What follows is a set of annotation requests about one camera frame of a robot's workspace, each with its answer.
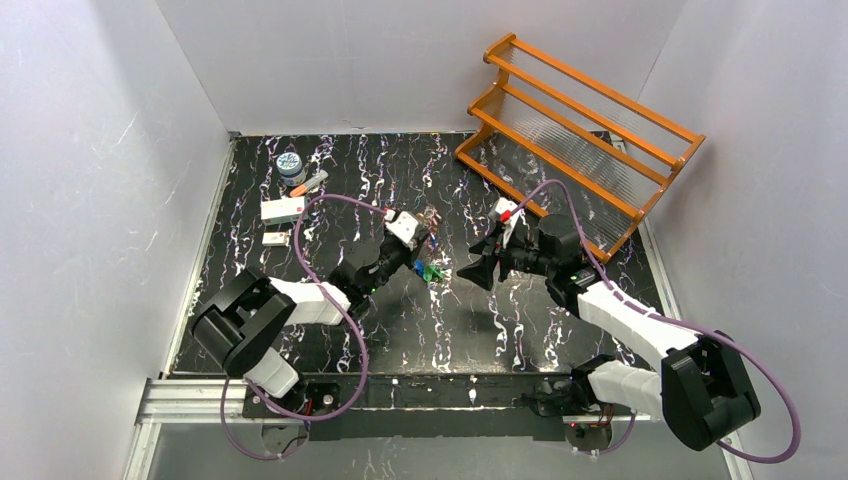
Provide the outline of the keyring with coloured key tags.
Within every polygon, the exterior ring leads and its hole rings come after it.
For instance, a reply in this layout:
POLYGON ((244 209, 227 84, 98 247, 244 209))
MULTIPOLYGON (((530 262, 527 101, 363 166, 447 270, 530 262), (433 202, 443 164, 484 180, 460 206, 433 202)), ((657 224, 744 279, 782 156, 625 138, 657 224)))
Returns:
POLYGON ((425 224, 427 234, 422 241, 422 253, 413 263, 412 271, 428 284, 439 284, 445 280, 445 271, 437 264, 438 230, 442 221, 435 206, 428 204, 418 219, 425 224))

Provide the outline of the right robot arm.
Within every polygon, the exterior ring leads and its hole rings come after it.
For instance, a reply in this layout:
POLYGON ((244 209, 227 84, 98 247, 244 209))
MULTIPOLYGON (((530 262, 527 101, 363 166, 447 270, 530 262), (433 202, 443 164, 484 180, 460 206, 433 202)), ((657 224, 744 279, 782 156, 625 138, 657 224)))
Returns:
POLYGON ((599 354, 572 368, 568 379, 540 384, 530 397, 538 414, 556 406, 628 406, 663 421, 696 451, 760 416, 740 354, 704 334, 657 321, 653 310, 598 280, 570 217, 543 217, 531 239, 523 215, 511 205, 492 216, 492 229, 469 249, 476 261, 459 269, 459 277, 490 291, 513 271, 542 276, 557 306, 629 343, 649 365, 633 367, 599 354))

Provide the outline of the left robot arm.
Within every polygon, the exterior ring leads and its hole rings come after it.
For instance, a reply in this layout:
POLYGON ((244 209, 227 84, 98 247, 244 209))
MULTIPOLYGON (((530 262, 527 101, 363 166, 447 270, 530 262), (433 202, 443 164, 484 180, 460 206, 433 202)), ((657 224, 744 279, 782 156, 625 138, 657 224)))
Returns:
POLYGON ((358 319, 378 288, 400 268, 413 268, 430 225, 422 214, 388 212, 382 242, 347 247, 320 284, 287 282, 249 267, 199 309, 188 331, 228 376, 282 398, 299 381, 297 370, 272 346, 284 326, 358 319))

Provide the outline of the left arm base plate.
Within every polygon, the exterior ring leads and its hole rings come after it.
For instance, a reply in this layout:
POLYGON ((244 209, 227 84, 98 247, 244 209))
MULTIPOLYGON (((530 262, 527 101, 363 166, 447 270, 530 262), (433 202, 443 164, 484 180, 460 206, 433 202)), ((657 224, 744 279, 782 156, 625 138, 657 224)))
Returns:
MULTIPOLYGON (((309 416, 328 414, 342 404, 338 383, 313 380, 301 380, 284 397, 270 399, 278 407, 309 416)), ((251 419, 281 418, 281 415, 269 409, 252 390, 246 392, 242 416, 251 419)))

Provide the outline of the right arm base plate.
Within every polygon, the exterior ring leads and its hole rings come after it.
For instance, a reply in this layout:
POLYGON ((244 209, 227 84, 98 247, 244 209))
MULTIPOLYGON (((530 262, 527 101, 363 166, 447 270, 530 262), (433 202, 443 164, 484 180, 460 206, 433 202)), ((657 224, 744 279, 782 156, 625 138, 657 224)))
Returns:
POLYGON ((529 393, 522 393, 514 405, 529 408, 543 418, 597 414, 604 421, 616 412, 629 411, 622 404, 598 400, 588 392, 586 385, 570 378, 537 382, 529 393))

